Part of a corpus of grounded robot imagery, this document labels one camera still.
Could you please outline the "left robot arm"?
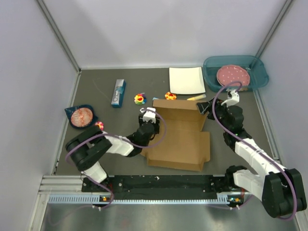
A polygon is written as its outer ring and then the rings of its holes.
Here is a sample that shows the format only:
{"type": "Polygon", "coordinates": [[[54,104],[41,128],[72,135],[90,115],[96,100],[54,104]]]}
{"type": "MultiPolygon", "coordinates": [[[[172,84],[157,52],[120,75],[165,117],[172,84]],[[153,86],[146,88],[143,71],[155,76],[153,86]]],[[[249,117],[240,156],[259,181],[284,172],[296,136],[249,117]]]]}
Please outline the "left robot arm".
{"type": "Polygon", "coordinates": [[[149,148],[159,130],[158,117],[149,111],[139,115],[139,128],[126,137],[111,135],[93,125],[65,145],[66,159],[70,158],[78,171],[92,180],[97,190],[104,191],[109,186],[109,179],[99,163],[100,158],[105,153],[134,157],[149,148]]]}

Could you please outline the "brown cardboard box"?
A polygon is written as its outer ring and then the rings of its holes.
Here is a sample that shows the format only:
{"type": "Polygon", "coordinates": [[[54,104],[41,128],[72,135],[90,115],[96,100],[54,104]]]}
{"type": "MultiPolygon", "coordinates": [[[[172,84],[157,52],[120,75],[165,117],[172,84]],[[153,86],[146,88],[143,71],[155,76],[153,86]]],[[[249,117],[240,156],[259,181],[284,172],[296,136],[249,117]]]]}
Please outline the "brown cardboard box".
{"type": "Polygon", "coordinates": [[[153,107],[165,120],[160,131],[150,141],[153,148],[143,149],[147,164],[201,172],[210,161],[210,133],[203,131],[206,115],[200,114],[198,101],[153,100],[153,107]]]}

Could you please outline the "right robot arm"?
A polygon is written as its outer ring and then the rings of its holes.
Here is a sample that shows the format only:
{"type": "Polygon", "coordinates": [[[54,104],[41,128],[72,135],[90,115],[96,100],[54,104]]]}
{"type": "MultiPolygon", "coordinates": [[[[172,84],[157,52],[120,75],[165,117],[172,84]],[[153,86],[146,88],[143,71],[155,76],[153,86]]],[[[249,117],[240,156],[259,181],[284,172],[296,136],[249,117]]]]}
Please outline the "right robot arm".
{"type": "Polygon", "coordinates": [[[306,210],[307,202],[300,172],[295,168],[285,168],[258,147],[243,128],[244,115],[241,107],[226,106],[222,100],[214,99],[196,105],[201,115],[206,115],[223,127],[226,145],[256,172],[253,174],[243,166],[229,167],[224,179],[229,190],[247,190],[262,202],[266,212],[273,218],[293,216],[298,211],[306,210]]]}

